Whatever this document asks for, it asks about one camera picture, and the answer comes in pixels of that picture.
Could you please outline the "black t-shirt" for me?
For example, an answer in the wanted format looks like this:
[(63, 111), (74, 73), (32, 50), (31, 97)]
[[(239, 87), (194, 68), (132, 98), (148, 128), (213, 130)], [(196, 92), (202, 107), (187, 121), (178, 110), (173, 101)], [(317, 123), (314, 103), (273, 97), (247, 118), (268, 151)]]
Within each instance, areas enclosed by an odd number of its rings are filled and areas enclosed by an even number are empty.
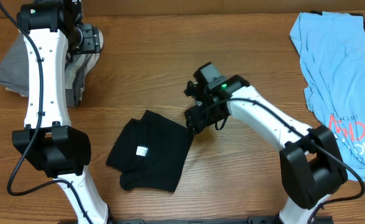
[(121, 171), (123, 190), (151, 188), (175, 192), (193, 141), (184, 126), (152, 111), (130, 119), (121, 131), (106, 165)]

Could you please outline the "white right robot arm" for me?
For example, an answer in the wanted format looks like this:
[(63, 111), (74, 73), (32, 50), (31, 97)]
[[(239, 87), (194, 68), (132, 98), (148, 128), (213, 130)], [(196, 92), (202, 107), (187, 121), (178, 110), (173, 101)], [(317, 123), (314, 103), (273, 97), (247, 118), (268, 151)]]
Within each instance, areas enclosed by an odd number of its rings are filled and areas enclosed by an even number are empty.
[(333, 132), (293, 119), (264, 99), (239, 75), (227, 78), (210, 62), (199, 67), (184, 91), (195, 100), (185, 111), (193, 134), (226, 122), (246, 123), (279, 153), (282, 185), (288, 195), (275, 215), (251, 216), (248, 223), (333, 223), (317, 212), (348, 179)]

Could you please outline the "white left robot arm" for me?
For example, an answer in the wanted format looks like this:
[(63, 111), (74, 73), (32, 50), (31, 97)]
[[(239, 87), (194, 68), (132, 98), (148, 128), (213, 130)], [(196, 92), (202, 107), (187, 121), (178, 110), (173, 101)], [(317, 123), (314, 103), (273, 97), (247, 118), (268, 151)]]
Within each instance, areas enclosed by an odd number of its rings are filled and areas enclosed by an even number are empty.
[(87, 134), (72, 127), (66, 98), (65, 65), (74, 56), (100, 52), (99, 31), (82, 21), (80, 1), (35, 1), (17, 14), (29, 65), (24, 127), (12, 133), (21, 159), (59, 185), (78, 223), (111, 223), (108, 205), (90, 174)]

